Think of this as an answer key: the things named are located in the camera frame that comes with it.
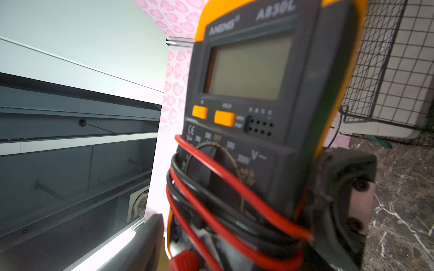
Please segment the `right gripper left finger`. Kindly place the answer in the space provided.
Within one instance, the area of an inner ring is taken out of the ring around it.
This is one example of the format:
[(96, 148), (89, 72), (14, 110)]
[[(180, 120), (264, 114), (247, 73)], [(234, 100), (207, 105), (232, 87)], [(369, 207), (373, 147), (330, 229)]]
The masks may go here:
[(136, 235), (114, 257), (99, 268), (101, 271), (155, 271), (163, 241), (164, 221), (156, 214), (135, 229)]

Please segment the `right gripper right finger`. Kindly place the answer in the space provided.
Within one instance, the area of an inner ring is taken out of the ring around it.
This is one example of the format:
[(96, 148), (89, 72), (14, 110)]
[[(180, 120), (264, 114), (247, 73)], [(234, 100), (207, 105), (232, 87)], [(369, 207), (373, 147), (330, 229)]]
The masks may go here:
[(314, 241), (307, 259), (319, 271), (361, 269), (373, 214), (377, 158), (325, 149), (313, 166), (304, 216)]

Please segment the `yellow multimeter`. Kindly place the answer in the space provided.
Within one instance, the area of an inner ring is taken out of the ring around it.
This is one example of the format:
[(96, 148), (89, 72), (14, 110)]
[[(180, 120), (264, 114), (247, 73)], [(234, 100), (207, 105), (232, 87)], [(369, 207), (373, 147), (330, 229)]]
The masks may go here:
[(318, 271), (304, 216), (366, 1), (210, 1), (167, 173), (172, 271)]

